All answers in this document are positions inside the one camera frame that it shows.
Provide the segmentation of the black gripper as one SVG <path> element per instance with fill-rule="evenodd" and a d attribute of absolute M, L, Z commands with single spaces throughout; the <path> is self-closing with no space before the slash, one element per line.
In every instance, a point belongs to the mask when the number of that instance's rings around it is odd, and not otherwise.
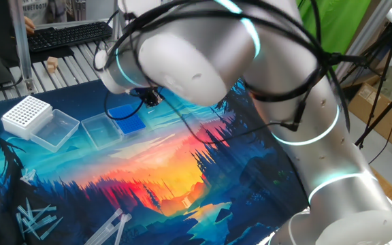
<path fill-rule="evenodd" d="M 164 96 L 162 96 L 158 87 L 147 88 L 143 100 L 146 107 L 155 107 L 164 100 Z"/>

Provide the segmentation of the person hand at keyboard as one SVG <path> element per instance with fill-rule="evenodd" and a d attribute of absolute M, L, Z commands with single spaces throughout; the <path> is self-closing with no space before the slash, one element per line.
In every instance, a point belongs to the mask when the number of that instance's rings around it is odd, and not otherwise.
<path fill-rule="evenodd" d="M 24 23 L 25 23 L 27 35 L 33 35 L 36 29 L 36 26 L 34 25 L 33 21 L 25 16 Z"/>

